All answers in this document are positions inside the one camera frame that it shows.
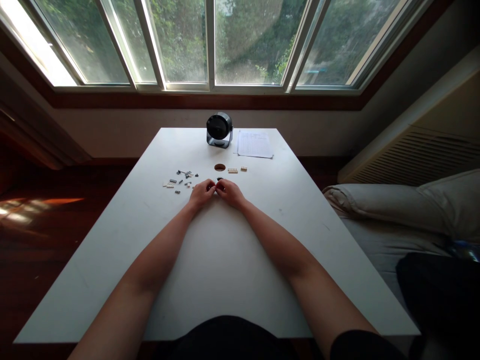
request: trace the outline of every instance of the window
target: window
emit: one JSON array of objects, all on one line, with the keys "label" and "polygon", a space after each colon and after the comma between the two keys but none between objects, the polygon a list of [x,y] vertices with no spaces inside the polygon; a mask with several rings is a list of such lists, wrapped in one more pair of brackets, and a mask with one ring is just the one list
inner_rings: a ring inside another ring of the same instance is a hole
[{"label": "window", "polygon": [[433,0],[0,0],[58,92],[358,95]]}]

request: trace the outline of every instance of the white paper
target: white paper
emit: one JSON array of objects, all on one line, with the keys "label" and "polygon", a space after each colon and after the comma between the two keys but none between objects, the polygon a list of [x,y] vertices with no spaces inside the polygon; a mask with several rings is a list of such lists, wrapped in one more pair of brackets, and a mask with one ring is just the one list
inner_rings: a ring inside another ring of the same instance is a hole
[{"label": "white paper", "polygon": [[272,158],[274,153],[266,132],[240,131],[238,133],[238,155],[256,158]]}]

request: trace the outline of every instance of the green foliage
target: green foliage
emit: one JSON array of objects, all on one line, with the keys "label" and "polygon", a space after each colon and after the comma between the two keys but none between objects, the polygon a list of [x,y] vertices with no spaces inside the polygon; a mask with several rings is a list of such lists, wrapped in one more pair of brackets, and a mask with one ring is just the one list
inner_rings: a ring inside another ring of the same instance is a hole
[{"label": "green foliage", "polygon": [[332,0],[301,83],[344,85],[399,0]]},{"label": "green foliage", "polygon": [[279,84],[306,0],[224,0],[216,7],[217,79]]},{"label": "green foliage", "polygon": [[[140,78],[155,75],[133,0],[111,0]],[[149,0],[165,78],[207,81],[204,0]],[[127,82],[94,0],[36,0],[91,82]],[[216,0],[216,78],[280,84],[307,0]],[[345,84],[399,0],[331,0],[300,79]]]},{"label": "green foliage", "polygon": [[128,83],[94,0],[37,0],[89,82]]},{"label": "green foliage", "polygon": [[207,82],[204,0],[151,0],[167,81]]}]

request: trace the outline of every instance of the hand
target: hand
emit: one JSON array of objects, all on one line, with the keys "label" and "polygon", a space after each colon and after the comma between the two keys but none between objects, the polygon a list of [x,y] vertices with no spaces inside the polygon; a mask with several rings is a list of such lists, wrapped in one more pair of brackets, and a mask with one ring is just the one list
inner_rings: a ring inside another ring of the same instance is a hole
[{"label": "hand", "polygon": [[238,210],[247,202],[237,184],[230,180],[221,179],[217,182],[216,193],[225,200],[227,204]]},{"label": "hand", "polygon": [[200,210],[212,198],[215,189],[215,183],[211,179],[198,183],[193,188],[188,203],[192,205],[195,210]]}]

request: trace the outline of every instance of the white table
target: white table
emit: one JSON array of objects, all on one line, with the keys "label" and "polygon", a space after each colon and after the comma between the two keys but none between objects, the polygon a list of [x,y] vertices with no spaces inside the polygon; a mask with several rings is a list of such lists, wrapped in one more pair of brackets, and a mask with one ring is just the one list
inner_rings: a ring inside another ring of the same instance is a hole
[{"label": "white table", "polygon": [[[187,203],[191,189],[162,187],[224,177],[292,233],[382,335],[418,329],[276,129],[273,159],[207,145],[204,128],[162,128],[17,336],[16,343],[77,342],[137,255]],[[238,174],[214,170],[215,164]],[[247,172],[240,167],[248,167]],[[297,300],[247,221],[217,195],[191,223],[150,315],[145,340],[172,340],[236,315],[277,337],[311,337]]]}]

